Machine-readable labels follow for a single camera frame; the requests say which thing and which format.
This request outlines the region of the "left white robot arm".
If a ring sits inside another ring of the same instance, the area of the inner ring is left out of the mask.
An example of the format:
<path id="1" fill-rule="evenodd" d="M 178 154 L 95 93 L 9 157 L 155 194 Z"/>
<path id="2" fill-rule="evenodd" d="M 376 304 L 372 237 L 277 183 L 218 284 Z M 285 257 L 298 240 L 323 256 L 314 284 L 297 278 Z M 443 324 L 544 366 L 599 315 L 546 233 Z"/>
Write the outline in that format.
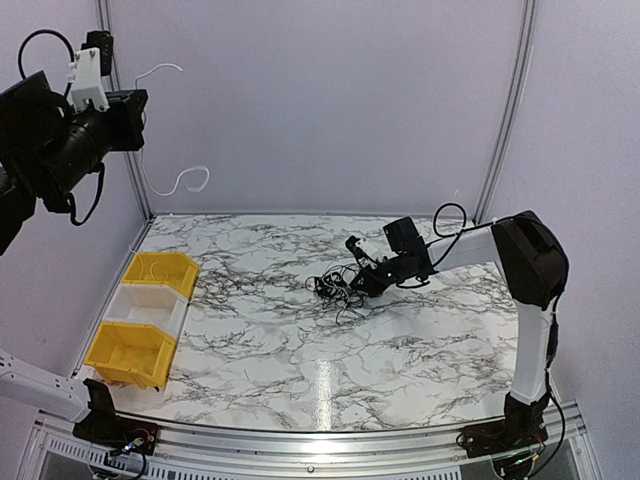
<path id="1" fill-rule="evenodd" d="M 110 152 L 136 152 L 144 145 L 144 89 L 109 92 L 103 107 L 72 106 L 51 90 L 39 71 L 1 95 L 1 248 L 8 249 L 36 202 L 67 214 L 80 225 L 72 191 L 87 175 L 105 177 Z M 106 445 L 125 438 L 106 385 L 70 379 L 1 354 L 1 394 L 74 423 L 85 423 Z"/>

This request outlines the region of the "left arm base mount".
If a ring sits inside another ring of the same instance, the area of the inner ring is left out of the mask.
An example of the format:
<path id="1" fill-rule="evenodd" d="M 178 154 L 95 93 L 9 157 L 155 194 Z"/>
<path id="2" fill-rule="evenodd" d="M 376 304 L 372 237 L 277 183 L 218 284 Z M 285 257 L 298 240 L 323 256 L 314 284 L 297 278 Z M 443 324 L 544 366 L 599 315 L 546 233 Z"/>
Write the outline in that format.
<path id="1" fill-rule="evenodd" d="M 142 444 L 137 449 L 144 455 L 152 455 L 156 447 L 158 425 L 118 415 L 105 384 L 92 379 L 85 379 L 82 383 L 89 393 L 89 413 L 74 424 L 73 436 L 120 450 L 134 440 L 141 439 Z"/>

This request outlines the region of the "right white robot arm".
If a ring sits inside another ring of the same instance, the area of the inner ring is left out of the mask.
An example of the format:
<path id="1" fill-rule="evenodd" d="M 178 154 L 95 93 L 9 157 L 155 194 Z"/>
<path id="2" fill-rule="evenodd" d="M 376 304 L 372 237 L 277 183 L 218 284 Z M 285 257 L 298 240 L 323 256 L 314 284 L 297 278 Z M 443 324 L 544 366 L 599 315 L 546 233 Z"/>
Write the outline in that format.
<path id="1" fill-rule="evenodd" d="M 516 306 L 518 339 L 514 377 L 495 438 L 515 448 L 534 431 L 534 419 L 551 399 L 550 368 L 558 346 L 557 305 L 569 274 L 569 259 L 553 232 L 532 211 L 463 228 L 425 242 L 413 220 L 387 224 L 390 254 L 379 254 L 365 239 L 349 237 L 346 248 L 360 269 L 351 289 L 370 298 L 405 281 L 427 282 L 449 270 L 493 263 Z"/>

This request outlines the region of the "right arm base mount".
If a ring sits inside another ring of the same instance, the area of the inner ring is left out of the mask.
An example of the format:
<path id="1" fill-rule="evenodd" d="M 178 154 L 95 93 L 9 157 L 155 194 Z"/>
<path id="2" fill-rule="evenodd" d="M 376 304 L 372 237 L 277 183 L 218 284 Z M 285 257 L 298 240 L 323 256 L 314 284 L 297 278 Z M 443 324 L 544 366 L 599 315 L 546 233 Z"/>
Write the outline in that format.
<path id="1" fill-rule="evenodd" d="M 529 405 L 507 394 L 502 419 L 463 427 L 456 444 L 469 458 L 477 458 L 545 442 L 548 433 L 543 413 L 550 398 L 546 393 Z"/>

